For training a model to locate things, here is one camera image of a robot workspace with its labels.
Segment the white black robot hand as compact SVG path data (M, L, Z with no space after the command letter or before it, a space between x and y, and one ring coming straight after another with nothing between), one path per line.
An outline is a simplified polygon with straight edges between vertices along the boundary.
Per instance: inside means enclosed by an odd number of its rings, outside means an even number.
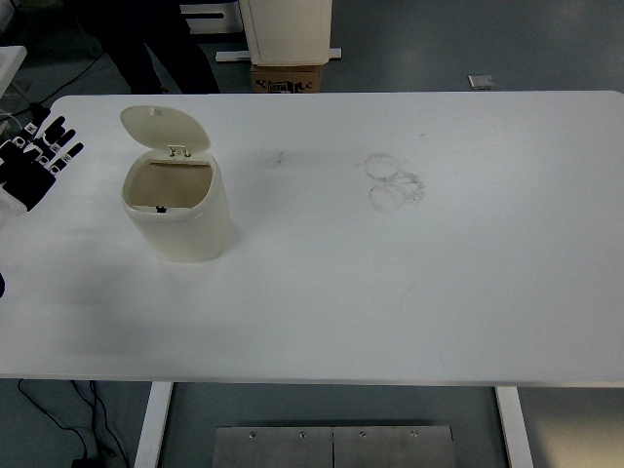
M57 182L58 174L84 149L76 130L48 112L33 118L1 144L1 224L32 211Z

